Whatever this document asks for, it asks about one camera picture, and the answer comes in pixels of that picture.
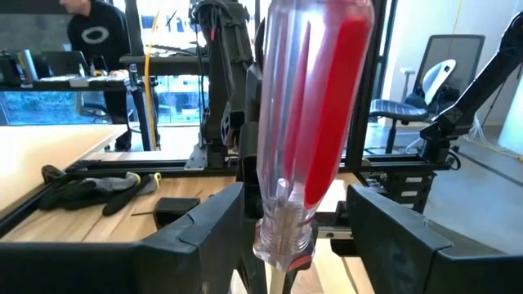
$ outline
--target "cable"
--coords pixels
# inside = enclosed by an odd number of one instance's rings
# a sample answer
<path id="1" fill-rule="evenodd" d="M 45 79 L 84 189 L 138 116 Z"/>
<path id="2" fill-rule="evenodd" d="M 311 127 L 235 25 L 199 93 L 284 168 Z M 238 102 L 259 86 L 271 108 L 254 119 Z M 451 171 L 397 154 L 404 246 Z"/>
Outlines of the cable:
<path id="1" fill-rule="evenodd" d="M 453 151 L 449 151 L 449 155 L 454 158 L 454 162 L 456 163 L 456 167 L 450 167 L 451 170 L 453 171 L 457 171 L 458 169 L 461 168 L 461 159 L 459 159 L 459 156 L 454 153 Z"/>
<path id="2" fill-rule="evenodd" d="M 173 13 L 172 13 L 172 16 L 169 17 L 169 19 L 167 20 L 167 23 L 165 24 L 166 27 L 168 27 L 170 24 L 171 24 L 171 20 L 174 18 L 174 16 L 177 14 L 178 10 L 175 10 Z"/>
<path id="3" fill-rule="evenodd" d="M 456 33 L 456 28 L 458 27 L 459 16 L 461 15 L 461 9 L 463 7 L 463 0 L 459 0 L 458 14 L 456 15 L 456 21 L 454 22 L 454 28 L 452 29 L 452 34 Z"/>
<path id="4" fill-rule="evenodd" d="M 158 16 L 160 15 L 160 10 L 156 12 L 153 21 L 153 29 L 150 36 L 149 46 L 147 47 L 147 52 L 145 54 L 145 68 L 144 68 L 144 86 L 145 86 L 145 107 L 147 110 L 147 118 L 149 119 L 149 132 L 150 140 L 153 145 L 153 151 L 156 150 L 156 134 L 154 133 L 154 115 L 153 107 L 151 100 L 151 89 L 150 89 L 150 52 L 153 47 L 153 36 L 156 31 L 156 23 L 158 22 Z"/>
<path id="5" fill-rule="evenodd" d="M 479 136 L 480 141 L 478 142 L 476 140 L 476 137 Z M 521 154 L 515 154 L 512 151 L 505 149 L 503 147 L 493 145 L 491 144 L 485 137 L 485 133 L 483 132 L 483 128 L 481 128 L 480 119 L 477 117 L 477 114 L 474 114 L 474 123 L 472 125 L 471 130 L 468 132 L 467 135 L 463 136 L 467 141 L 472 142 L 480 147 L 490 149 L 494 151 L 495 153 L 507 156 L 509 158 L 516 158 L 520 162 L 523 162 L 523 155 Z"/>

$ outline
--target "logo on shirt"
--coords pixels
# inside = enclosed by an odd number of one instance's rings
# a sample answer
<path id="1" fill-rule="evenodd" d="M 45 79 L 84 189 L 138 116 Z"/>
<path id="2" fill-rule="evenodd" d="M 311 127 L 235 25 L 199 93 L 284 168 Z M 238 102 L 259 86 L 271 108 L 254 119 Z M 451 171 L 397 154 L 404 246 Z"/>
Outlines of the logo on shirt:
<path id="1" fill-rule="evenodd" d="M 83 41 L 90 45 L 100 44 L 104 42 L 108 37 L 109 30 L 101 26 L 92 27 L 82 32 Z"/>

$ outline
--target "glass window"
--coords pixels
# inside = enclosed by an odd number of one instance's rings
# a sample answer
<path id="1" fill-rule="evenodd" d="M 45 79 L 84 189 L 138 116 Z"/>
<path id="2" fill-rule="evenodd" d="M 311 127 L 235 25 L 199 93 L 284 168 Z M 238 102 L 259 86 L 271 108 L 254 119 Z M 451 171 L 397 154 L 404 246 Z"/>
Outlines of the glass window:
<path id="1" fill-rule="evenodd" d="M 200 95 L 199 77 L 193 75 L 159 77 L 155 88 L 159 97 L 159 123 L 163 125 L 198 125 L 208 106 L 208 78 L 203 78 Z"/>
<path id="2" fill-rule="evenodd" d="M 240 3 L 247 7 L 250 15 L 248 22 L 248 34 L 253 42 L 256 28 L 254 24 L 255 2 L 254 0 L 242 0 Z M 141 40 L 145 46 L 149 45 L 152 38 L 154 16 L 160 10 L 158 27 L 152 39 L 153 44 L 179 47 L 182 49 L 194 47 L 198 39 L 200 45 L 205 44 L 201 32 L 196 36 L 196 27 L 190 24 L 190 0 L 182 1 L 157 1 L 136 0 L 138 13 L 141 18 Z M 124 0 L 114 0 L 114 5 L 125 11 Z"/>
<path id="3" fill-rule="evenodd" d="M 0 92 L 0 107 L 7 125 L 56 125 L 104 123 L 91 116 L 82 116 L 76 107 L 77 93 L 73 92 Z M 90 103 L 102 103 L 96 93 L 86 97 Z"/>
<path id="4" fill-rule="evenodd" d="M 254 16 L 256 13 L 256 2 L 255 0 L 239 0 L 239 3 L 244 4 L 249 14 L 249 20 L 247 23 L 248 36 L 251 39 L 251 45 L 254 50 L 254 37 L 256 37 L 256 24 L 254 23 Z"/>

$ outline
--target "wooden table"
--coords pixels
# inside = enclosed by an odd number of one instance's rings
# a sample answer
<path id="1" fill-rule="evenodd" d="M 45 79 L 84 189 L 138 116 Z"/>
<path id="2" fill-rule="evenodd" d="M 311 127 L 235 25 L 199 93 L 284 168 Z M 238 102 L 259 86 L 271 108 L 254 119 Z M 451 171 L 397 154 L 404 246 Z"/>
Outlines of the wooden table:
<path id="1" fill-rule="evenodd" d="M 0 127 L 0 217 L 42 187 L 42 166 L 64 169 L 125 131 L 106 125 Z"/>
<path id="2" fill-rule="evenodd" d="M 138 154 L 107 154 L 109 160 L 136 159 Z M 142 239 L 154 231 L 151 212 L 162 197 L 199 197 L 205 201 L 229 184 L 234 177 L 170 178 L 163 179 L 155 194 L 133 200 L 122 211 L 111 217 L 101 215 L 102 206 L 89 207 L 77 212 L 62 210 L 35 212 L 9 234 L 3 242 L 131 242 Z M 321 203 L 320 212 L 333 212 L 338 200 L 346 195 L 348 184 L 357 184 L 352 174 L 341 174 Z M 267 267 L 270 282 L 270 268 Z M 246 293 L 237 275 L 231 284 L 234 294 Z M 360 258 L 340 258 L 332 253 L 328 240 L 318 240 L 312 267 L 301 272 L 293 287 L 293 294 L 373 293 L 369 278 Z"/>

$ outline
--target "black t-shirt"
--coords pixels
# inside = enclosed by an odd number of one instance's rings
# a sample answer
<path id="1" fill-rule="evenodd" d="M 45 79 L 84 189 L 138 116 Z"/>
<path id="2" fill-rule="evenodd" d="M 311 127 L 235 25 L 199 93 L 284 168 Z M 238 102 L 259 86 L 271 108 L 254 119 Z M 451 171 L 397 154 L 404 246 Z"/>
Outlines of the black t-shirt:
<path id="1" fill-rule="evenodd" d="M 105 2 L 92 1 L 89 16 L 73 16 L 67 28 L 73 51 L 81 51 L 87 62 L 104 56 L 108 70 L 124 69 L 120 57 L 131 52 L 125 14 Z"/>

